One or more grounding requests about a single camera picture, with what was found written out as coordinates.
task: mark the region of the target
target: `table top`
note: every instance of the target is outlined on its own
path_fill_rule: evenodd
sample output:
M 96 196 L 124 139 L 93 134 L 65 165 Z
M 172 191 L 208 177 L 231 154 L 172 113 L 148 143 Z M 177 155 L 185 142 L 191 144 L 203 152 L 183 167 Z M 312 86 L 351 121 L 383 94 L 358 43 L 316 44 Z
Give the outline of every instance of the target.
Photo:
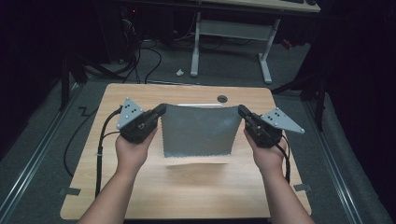
M 314 6 L 308 5 L 305 1 L 300 3 L 292 3 L 281 0 L 201 0 L 202 2 L 231 4 L 246 7 L 264 7 L 272 9 L 300 11 L 300 12 L 320 12 L 318 4 Z
M 161 103 L 213 104 L 225 95 L 224 106 L 245 105 L 257 114 L 275 108 L 271 92 L 265 88 L 204 87 L 110 84 L 96 114 L 70 188 L 81 189 L 78 196 L 67 195 L 61 211 L 64 219 L 79 219 L 94 200 L 96 156 L 100 132 L 108 115 L 126 97 L 149 110 Z M 115 117 L 106 132 L 116 131 Z M 134 183 L 126 218 L 243 218 L 269 217 L 261 174 L 243 134 L 241 122 L 232 155 L 219 157 L 165 158 L 162 124 L 148 150 L 148 159 Z M 117 156 L 112 134 L 104 141 L 102 186 L 114 174 Z M 302 184 L 294 158 L 290 156 L 292 186 Z M 311 207 L 304 191 L 296 192 L 304 208 Z

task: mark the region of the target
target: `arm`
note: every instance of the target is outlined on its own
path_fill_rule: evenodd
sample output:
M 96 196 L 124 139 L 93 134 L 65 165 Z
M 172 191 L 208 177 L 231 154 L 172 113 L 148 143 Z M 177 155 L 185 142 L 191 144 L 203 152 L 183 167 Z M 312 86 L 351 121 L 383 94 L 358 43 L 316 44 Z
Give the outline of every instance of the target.
M 155 129 L 141 144 L 119 136 L 116 140 L 118 165 L 116 173 L 93 201 L 78 223 L 123 223 L 134 188 L 134 180 L 146 161 Z
M 253 157 L 262 173 L 265 194 L 273 223 L 314 223 L 282 173 L 283 155 L 277 147 L 261 148 L 244 131 L 253 149 Z M 279 143 L 282 148 L 286 142 Z

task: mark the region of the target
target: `hand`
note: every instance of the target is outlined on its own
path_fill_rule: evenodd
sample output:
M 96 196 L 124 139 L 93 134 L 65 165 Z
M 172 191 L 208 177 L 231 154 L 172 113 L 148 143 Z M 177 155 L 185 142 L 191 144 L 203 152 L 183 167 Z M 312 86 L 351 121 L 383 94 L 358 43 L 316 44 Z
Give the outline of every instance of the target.
M 117 174 L 127 176 L 136 175 L 140 167 L 145 163 L 148 157 L 149 145 L 154 138 L 157 129 L 140 144 L 130 143 L 121 135 L 116 140 L 116 151 L 118 158 Z
M 244 130 L 247 141 L 253 149 L 253 158 L 259 167 L 263 176 L 272 174 L 282 175 L 283 154 L 279 148 L 273 146 L 271 148 L 258 147 L 251 138 L 248 131 Z M 286 141 L 282 138 L 279 142 L 282 148 L 286 148 Z

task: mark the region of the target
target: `triangular metal plate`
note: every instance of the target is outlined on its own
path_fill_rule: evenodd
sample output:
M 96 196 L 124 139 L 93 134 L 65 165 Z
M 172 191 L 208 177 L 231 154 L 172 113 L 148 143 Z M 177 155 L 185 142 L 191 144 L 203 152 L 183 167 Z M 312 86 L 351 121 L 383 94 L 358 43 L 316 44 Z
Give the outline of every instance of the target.
M 119 122 L 117 123 L 117 129 L 123 128 L 125 125 L 139 117 L 139 115 L 143 114 L 143 112 L 144 110 L 142 107 L 127 97 L 122 106 Z
M 302 127 L 294 122 L 294 120 L 289 118 L 289 116 L 287 116 L 278 107 L 266 114 L 261 115 L 261 119 L 277 129 L 283 129 L 295 133 L 305 133 L 305 130 Z

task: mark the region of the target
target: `round hole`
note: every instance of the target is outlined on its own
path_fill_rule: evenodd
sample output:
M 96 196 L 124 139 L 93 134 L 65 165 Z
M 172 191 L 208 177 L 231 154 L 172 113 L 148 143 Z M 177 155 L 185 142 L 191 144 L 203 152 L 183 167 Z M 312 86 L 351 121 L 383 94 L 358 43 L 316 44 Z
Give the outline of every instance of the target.
M 228 98 L 227 98 L 227 96 L 225 96 L 225 95 L 220 95 L 220 96 L 218 96 L 218 101 L 219 101 L 220 103 L 224 104 L 224 103 L 227 103 Z

